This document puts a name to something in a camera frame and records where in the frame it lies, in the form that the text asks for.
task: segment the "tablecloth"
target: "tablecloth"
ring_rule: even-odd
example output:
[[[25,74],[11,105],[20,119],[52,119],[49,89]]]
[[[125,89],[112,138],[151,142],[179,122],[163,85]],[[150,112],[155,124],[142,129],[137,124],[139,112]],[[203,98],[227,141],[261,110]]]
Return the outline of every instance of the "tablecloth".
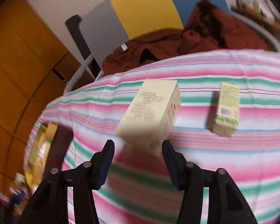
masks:
[[[42,122],[73,129],[63,170],[77,167],[101,151],[108,139],[115,155],[106,180],[93,191],[101,223],[175,223],[182,191],[171,184],[163,159],[125,147],[114,131],[143,81],[178,81],[181,107],[169,140],[199,167],[225,168],[248,201],[258,223],[280,214],[280,54],[258,50],[216,50],[174,57],[102,78],[49,103],[36,121],[26,148]],[[240,87],[239,128],[231,138],[208,129],[221,81]],[[207,221],[204,189],[201,223]],[[75,223],[72,188],[69,222]]]

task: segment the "barcode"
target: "barcode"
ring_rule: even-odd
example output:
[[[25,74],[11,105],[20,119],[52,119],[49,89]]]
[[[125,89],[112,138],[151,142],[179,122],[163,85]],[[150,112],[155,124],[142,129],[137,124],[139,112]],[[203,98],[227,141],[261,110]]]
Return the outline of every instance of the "barcode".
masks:
[[[230,109],[221,108],[221,114],[225,114],[227,116],[231,116],[232,111]]]

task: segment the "gray panel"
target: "gray panel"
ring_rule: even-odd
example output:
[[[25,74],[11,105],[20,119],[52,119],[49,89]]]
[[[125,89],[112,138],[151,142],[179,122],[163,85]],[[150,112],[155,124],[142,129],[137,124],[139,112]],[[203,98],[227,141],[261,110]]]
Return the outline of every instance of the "gray panel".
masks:
[[[101,69],[104,59],[129,40],[110,0],[103,1],[83,17],[79,27]]]

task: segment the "wooden floor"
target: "wooden floor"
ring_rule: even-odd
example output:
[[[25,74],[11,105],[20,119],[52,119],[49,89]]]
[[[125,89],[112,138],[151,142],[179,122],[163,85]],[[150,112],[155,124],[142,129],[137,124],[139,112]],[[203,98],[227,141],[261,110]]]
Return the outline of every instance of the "wooden floor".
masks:
[[[25,0],[0,8],[0,192],[8,194],[35,120],[80,66]],[[93,80],[84,73],[80,86]]]

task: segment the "cream-colored box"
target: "cream-colored box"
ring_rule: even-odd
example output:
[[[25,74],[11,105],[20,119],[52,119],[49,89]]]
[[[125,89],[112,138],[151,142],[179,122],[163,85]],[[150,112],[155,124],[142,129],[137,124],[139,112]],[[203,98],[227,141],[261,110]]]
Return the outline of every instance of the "cream-colored box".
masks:
[[[161,155],[180,107],[176,80],[146,79],[121,119],[116,134],[133,148]]]
[[[221,82],[217,115],[213,132],[220,136],[231,136],[239,125],[239,86]]]

